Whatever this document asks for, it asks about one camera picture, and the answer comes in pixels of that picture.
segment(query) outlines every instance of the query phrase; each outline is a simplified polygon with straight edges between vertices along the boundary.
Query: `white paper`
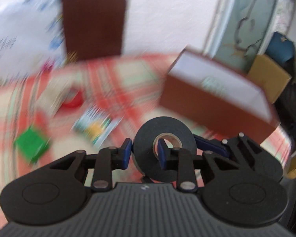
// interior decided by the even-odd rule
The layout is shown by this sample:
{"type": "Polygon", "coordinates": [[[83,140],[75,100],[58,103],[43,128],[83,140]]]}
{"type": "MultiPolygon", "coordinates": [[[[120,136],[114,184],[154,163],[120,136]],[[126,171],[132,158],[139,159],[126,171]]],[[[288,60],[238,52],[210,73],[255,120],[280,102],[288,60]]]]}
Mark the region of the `white paper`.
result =
{"type": "Polygon", "coordinates": [[[0,9],[1,84],[63,64],[61,13],[55,0],[27,0],[0,9]]]}

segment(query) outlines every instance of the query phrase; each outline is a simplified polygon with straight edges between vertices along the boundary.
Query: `green sticky note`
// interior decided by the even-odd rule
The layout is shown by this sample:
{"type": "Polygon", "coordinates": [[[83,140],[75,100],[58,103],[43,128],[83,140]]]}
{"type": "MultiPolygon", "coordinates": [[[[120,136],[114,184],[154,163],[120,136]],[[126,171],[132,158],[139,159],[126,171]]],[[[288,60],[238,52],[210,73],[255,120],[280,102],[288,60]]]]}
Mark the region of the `green sticky note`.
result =
{"type": "Polygon", "coordinates": [[[35,163],[48,150],[49,141],[40,132],[30,127],[18,136],[14,145],[27,161],[35,163]]]}

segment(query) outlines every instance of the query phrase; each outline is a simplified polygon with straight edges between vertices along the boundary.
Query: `tan cardboard box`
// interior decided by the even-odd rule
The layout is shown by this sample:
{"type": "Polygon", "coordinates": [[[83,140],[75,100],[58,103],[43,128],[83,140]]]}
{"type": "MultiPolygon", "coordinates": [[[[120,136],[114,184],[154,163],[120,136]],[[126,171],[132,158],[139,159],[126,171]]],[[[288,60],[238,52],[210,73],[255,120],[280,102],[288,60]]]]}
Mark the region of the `tan cardboard box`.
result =
{"type": "Polygon", "coordinates": [[[248,78],[262,87],[270,103],[274,103],[292,78],[267,55],[257,55],[248,78]]]}

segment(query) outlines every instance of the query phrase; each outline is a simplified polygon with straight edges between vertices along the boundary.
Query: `black electrical tape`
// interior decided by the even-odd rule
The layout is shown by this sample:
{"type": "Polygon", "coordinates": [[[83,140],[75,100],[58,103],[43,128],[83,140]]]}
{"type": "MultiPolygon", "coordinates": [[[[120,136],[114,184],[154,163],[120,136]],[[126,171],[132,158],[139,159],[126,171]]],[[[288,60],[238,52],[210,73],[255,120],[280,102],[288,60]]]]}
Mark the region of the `black electrical tape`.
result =
{"type": "Polygon", "coordinates": [[[181,121],[170,117],[158,117],[147,121],[137,132],[133,143],[135,165],[139,171],[156,181],[171,183],[176,181],[175,170],[163,170],[153,151],[157,136],[162,133],[175,135],[184,149],[196,154],[196,142],[191,131],[181,121]]]}

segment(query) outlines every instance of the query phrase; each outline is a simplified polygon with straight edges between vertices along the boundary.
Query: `ribbed black surface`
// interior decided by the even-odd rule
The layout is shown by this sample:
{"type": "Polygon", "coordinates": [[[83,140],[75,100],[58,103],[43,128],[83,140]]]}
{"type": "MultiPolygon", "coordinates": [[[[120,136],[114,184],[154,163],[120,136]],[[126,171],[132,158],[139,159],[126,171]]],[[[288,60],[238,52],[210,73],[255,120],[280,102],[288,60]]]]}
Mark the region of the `ribbed black surface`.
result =
{"type": "Polygon", "coordinates": [[[279,224],[237,228],[211,216],[192,194],[171,184],[119,183],[94,194],[79,214],[56,225],[7,224],[0,237],[292,237],[279,224]]]}

